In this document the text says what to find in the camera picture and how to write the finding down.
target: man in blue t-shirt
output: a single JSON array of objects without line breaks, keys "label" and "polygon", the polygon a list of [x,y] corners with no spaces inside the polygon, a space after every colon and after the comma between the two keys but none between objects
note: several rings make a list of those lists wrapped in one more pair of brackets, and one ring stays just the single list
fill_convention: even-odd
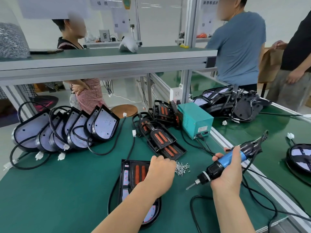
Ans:
[{"label": "man in blue t-shirt", "polygon": [[257,13],[245,12],[247,0],[220,0],[217,15],[228,21],[218,28],[207,49],[217,49],[218,79],[257,91],[259,63],[266,42],[265,20]]}]

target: teal power supply box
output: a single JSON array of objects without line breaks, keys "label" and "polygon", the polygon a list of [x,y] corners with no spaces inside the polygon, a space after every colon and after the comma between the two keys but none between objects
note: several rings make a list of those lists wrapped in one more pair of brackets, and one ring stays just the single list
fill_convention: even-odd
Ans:
[{"label": "teal power supply box", "polygon": [[178,110],[183,114],[183,129],[191,139],[198,134],[209,135],[214,117],[192,102],[178,105]]}]

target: person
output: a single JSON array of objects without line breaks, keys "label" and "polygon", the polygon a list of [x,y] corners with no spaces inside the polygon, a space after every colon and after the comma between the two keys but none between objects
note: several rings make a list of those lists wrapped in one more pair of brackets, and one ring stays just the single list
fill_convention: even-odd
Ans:
[{"label": "person", "polygon": [[[217,161],[222,156],[221,153],[216,154],[213,161]],[[172,186],[175,168],[175,161],[164,159],[163,156],[153,156],[145,180],[140,182],[92,233],[137,233],[155,200]],[[239,197],[241,182],[241,156],[240,147],[237,146],[233,149],[231,164],[225,168],[219,178],[211,182],[221,233],[255,233]]]},{"label": "person", "polygon": [[219,80],[257,91],[266,24],[259,14],[244,11],[246,3],[247,0],[219,0],[218,18],[228,22],[214,32],[206,48],[218,50]]},{"label": "person", "polygon": [[297,111],[311,88],[311,11],[289,43],[277,41],[272,49],[284,50],[281,69],[270,86],[267,100]]},{"label": "person", "polygon": [[[78,42],[86,35],[83,19],[75,16],[72,19],[53,19],[52,21],[59,27],[63,35],[58,39],[58,49],[83,49]],[[106,105],[98,78],[66,80],[64,82],[69,83],[72,90],[70,95],[71,106],[91,114],[96,106]]]}]

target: hand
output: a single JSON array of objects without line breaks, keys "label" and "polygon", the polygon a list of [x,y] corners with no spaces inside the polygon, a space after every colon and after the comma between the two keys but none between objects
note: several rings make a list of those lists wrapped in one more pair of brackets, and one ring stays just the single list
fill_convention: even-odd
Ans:
[{"label": "hand", "polygon": [[305,71],[295,69],[294,71],[291,71],[291,73],[288,75],[286,79],[286,83],[288,84],[294,84],[299,81],[299,79],[305,74]]},{"label": "hand", "polygon": [[287,43],[283,42],[282,40],[278,40],[271,46],[271,49],[285,50],[286,47],[287,47]]},{"label": "hand", "polygon": [[89,86],[86,85],[85,83],[83,85],[77,85],[77,84],[74,84],[72,85],[72,93],[75,93],[77,96],[80,95],[81,92],[83,92],[83,90],[90,90]]},{"label": "hand", "polygon": [[164,159],[162,155],[153,156],[150,161],[147,176],[143,182],[148,183],[155,194],[155,198],[164,195],[173,184],[175,176],[176,162]]},{"label": "hand", "polygon": [[[222,153],[217,153],[213,157],[213,161],[217,161],[223,157]],[[236,146],[233,149],[231,164],[228,165],[221,176],[211,182],[213,192],[228,193],[233,192],[240,194],[240,186],[242,182],[241,154],[240,147]]]}]

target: blue t-shirt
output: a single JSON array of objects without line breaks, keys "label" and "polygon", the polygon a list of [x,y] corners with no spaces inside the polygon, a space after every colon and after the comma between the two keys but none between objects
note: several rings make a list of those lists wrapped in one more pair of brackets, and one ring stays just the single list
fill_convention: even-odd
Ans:
[{"label": "blue t-shirt", "polygon": [[240,13],[218,28],[206,46],[218,50],[218,79],[239,86],[256,84],[265,42],[265,20],[254,12]]}]

